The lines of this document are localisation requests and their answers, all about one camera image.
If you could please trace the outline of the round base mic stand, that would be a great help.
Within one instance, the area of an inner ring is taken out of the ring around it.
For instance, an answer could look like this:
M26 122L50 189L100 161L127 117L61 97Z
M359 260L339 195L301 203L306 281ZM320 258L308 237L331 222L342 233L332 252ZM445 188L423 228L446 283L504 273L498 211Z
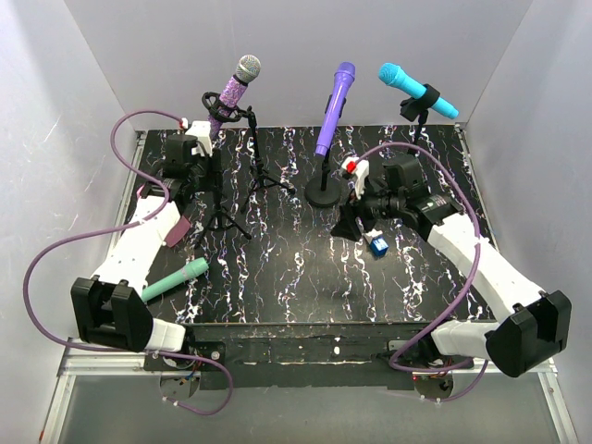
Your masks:
M332 207L341 196L339 183L330 177L329 157L330 152L327 152L321 164L321 173L310 179L304 189L304 197L313 207Z

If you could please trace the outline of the black tripod mic stand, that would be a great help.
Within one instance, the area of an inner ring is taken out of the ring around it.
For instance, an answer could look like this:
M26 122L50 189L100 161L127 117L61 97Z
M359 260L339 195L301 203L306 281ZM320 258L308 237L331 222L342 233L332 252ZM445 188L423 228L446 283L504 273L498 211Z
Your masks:
M222 197L224 190L222 193L218 193L215 191L210 192L212 193L213 197L214 209L212 210L212 214L210 215L210 218L208 219L207 223L203 227L201 234L193 244L194 248L197 249L202 245L204 238L206 237L206 234L208 232L225 232L232 228L236 228L246 240L250 241L253 238L253 236L250 233L248 233L231 216L229 210L222 205Z

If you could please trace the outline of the mint green microphone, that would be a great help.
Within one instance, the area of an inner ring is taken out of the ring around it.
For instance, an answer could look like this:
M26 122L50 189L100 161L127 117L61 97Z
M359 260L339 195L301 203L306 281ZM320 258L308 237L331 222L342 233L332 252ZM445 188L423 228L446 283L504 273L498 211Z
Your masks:
M178 285L199 277L208 269L209 265L204 258L197 258L193 261L190 261L176 272L163 277L146 287L142 291L141 300L144 303L148 303L150 300L171 289L174 289Z

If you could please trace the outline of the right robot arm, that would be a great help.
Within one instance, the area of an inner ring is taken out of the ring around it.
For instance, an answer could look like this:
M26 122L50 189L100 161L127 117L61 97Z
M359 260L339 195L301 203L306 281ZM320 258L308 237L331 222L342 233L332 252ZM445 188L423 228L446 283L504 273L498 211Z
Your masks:
M405 154L383 168L383 177L372 179L367 160L343 161L340 173L354 188L339 208L332 236L358 241L373 233L378 220L399 219L465 275L494 315L491 322L444 315L416 342L420 360L436 368L451 356L479 358L518 377L562 352L572 312L568 297L544 291L476 235L476 223L455 200L428 189L416 157Z

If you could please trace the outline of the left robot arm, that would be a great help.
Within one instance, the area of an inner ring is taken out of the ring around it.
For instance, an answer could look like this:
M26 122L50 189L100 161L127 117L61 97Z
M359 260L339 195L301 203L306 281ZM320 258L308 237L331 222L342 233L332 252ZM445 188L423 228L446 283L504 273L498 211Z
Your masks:
M189 231L184 212L206 176L212 154L208 134L189 130L166 139L160 164L166 188L143 186L131 219L136 228L123 232L91 277L80 277L71 287L83 341L130 352L165 352L178 370L195 363L197 349L188 341L187 329L153 317L147 303L204 274L208 263L198 258L152 285L146 279L158 252L176 245Z

